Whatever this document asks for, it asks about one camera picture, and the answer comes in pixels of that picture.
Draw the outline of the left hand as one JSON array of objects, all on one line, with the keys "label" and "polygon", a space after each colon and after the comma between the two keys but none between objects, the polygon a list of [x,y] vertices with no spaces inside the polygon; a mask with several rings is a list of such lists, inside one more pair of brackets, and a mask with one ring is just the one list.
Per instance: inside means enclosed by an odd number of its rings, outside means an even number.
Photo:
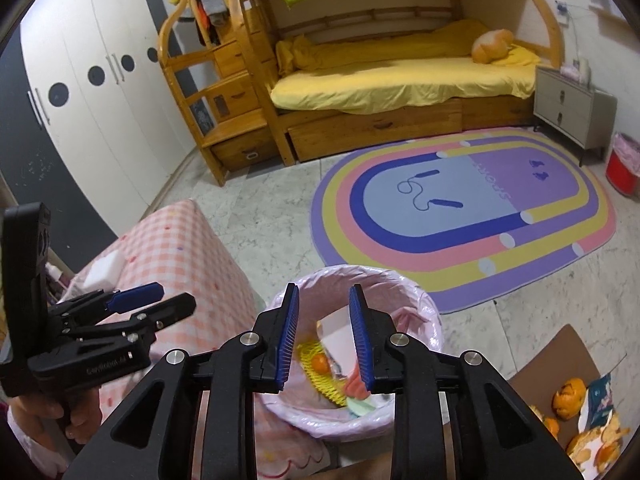
[{"label": "left hand", "polygon": [[[9,398],[10,411],[17,426],[27,437],[50,451],[55,451],[55,444],[42,422],[52,419],[55,422],[65,415],[62,405],[41,393],[29,393],[26,396]],[[89,389],[79,393],[70,409],[70,423],[64,432],[70,440],[86,444],[98,431],[102,422],[99,390]]]}]

